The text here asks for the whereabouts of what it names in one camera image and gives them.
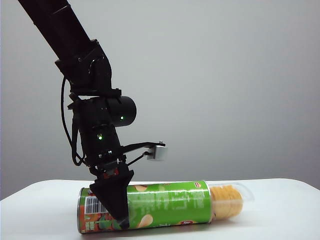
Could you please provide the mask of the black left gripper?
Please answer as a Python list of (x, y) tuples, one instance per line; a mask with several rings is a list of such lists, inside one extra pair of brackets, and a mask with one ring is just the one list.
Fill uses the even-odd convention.
[(86, 154), (86, 165), (96, 180), (89, 188), (117, 221), (121, 229), (130, 227), (127, 188), (134, 171), (129, 170), (127, 157), (111, 150)]

